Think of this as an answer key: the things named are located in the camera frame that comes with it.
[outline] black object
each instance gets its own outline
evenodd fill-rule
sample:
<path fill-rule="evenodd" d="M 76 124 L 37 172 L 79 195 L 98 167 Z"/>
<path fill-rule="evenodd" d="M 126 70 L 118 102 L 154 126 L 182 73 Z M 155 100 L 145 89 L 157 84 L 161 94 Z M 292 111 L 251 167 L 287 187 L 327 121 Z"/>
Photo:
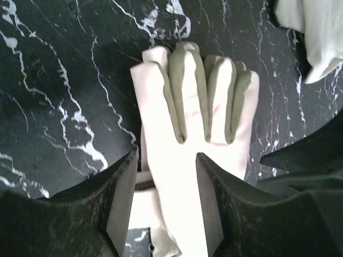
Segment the black object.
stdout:
<path fill-rule="evenodd" d="M 261 158 L 289 174 L 261 180 L 257 187 L 281 197 L 305 190 L 343 190 L 343 111 L 312 135 Z"/>
<path fill-rule="evenodd" d="M 122 256 L 136 174 L 131 152 L 50 199 L 0 191 L 0 256 Z"/>
<path fill-rule="evenodd" d="M 211 256 L 343 256 L 343 190 L 306 190 L 283 199 L 263 192 L 197 155 L 204 223 L 216 202 L 224 240 Z M 205 226 L 207 244 L 212 235 Z"/>

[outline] white glove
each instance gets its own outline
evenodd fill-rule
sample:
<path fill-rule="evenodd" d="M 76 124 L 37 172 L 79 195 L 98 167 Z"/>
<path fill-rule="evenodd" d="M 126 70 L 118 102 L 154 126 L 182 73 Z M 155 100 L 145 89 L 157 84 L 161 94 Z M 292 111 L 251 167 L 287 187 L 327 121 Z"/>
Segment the white glove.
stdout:
<path fill-rule="evenodd" d="M 179 44 L 171 56 L 163 47 L 146 50 L 143 61 L 131 76 L 166 228 L 183 257 L 212 256 L 223 233 L 221 224 L 203 220 L 196 154 L 244 179 L 258 75 L 229 58 L 209 56 L 203 64 L 194 43 Z M 217 203 L 209 211 L 220 220 Z M 211 249 L 205 226 L 217 242 Z"/>
<path fill-rule="evenodd" d="M 305 34 L 312 66 L 306 84 L 321 80 L 343 62 L 342 0 L 278 0 L 275 15 L 282 27 Z"/>
<path fill-rule="evenodd" d="M 146 159 L 146 144 L 142 127 L 140 135 L 140 160 L 142 172 L 137 173 L 136 185 L 152 181 Z M 150 228 L 150 239 L 154 246 L 153 257 L 180 256 L 181 251 L 171 240 L 162 217 L 160 199 L 156 188 L 135 191 L 131 206 L 129 229 Z"/>

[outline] black marble surface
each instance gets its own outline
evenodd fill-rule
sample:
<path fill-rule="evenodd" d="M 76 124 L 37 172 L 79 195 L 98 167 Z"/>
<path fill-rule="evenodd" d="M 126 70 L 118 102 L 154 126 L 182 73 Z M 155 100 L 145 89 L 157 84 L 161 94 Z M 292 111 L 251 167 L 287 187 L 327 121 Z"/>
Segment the black marble surface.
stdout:
<path fill-rule="evenodd" d="M 1 0 L 0 188 L 52 196 L 135 147 L 140 118 L 129 68 L 141 51 L 180 40 L 259 74 L 246 181 L 281 173 L 260 157 L 332 119 L 343 106 L 343 76 L 339 66 L 303 84 L 302 36 L 276 25 L 273 3 Z"/>

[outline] fabric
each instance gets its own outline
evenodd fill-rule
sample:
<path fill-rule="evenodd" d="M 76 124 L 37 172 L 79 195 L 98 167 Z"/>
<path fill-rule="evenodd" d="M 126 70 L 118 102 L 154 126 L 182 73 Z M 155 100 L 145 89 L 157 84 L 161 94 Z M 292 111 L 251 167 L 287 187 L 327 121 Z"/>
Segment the fabric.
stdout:
<path fill-rule="evenodd" d="M 144 129 L 140 135 L 141 172 L 137 173 L 136 185 L 152 180 L 146 158 Z M 133 194 L 129 229 L 150 228 L 150 239 L 154 246 L 153 257 L 178 257 L 181 251 L 170 238 L 162 217 L 160 199 L 156 188 L 135 191 Z"/>
<path fill-rule="evenodd" d="M 196 154 L 205 153 L 244 179 L 258 75 L 224 57 L 212 57 L 205 70 L 198 46 L 188 42 L 179 44 L 172 54 L 163 47 L 144 51 L 143 61 L 131 68 L 131 76 L 166 231 L 183 257 L 211 255 Z"/>
<path fill-rule="evenodd" d="M 275 15 L 281 26 L 305 34 L 312 66 L 306 84 L 323 79 L 343 62 L 342 0 L 278 0 Z"/>

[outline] glove finger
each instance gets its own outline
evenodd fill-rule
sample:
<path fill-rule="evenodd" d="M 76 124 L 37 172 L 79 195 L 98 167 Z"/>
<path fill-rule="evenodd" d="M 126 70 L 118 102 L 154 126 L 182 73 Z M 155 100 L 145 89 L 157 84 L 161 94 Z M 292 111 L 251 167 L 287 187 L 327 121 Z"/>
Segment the glove finger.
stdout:
<path fill-rule="evenodd" d="M 206 77 L 207 85 L 208 85 L 208 80 L 210 78 L 210 74 L 213 70 L 213 67 L 220 58 L 221 58 L 220 56 L 216 56 L 216 55 L 207 55 L 204 60 L 204 70 L 205 70 L 205 77 Z"/>
<path fill-rule="evenodd" d="M 142 52 L 143 62 L 157 62 L 161 65 L 164 71 L 168 71 L 168 58 L 170 51 L 166 47 L 154 47 Z"/>
<path fill-rule="evenodd" d="M 169 79 L 179 130 L 184 138 L 209 136 L 206 77 L 192 44 L 179 44 L 169 60 Z"/>
<path fill-rule="evenodd" d="M 197 53 L 200 53 L 199 46 L 195 44 L 194 42 L 181 41 L 176 45 L 176 49 L 184 49 L 184 50 L 195 51 Z"/>
<path fill-rule="evenodd" d="M 169 81 L 162 67 L 158 63 L 141 63 L 130 71 L 147 145 L 173 145 L 176 140 L 182 141 Z"/>
<path fill-rule="evenodd" d="M 227 144 L 226 126 L 231 118 L 236 68 L 230 58 L 220 58 L 215 63 L 208 80 L 208 108 L 211 142 Z"/>
<path fill-rule="evenodd" d="M 250 140 L 258 103 L 259 77 L 254 71 L 237 74 L 228 142 Z"/>
<path fill-rule="evenodd" d="M 242 62 L 235 62 L 235 67 L 236 67 L 237 73 L 247 70 L 247 66 Z"/>

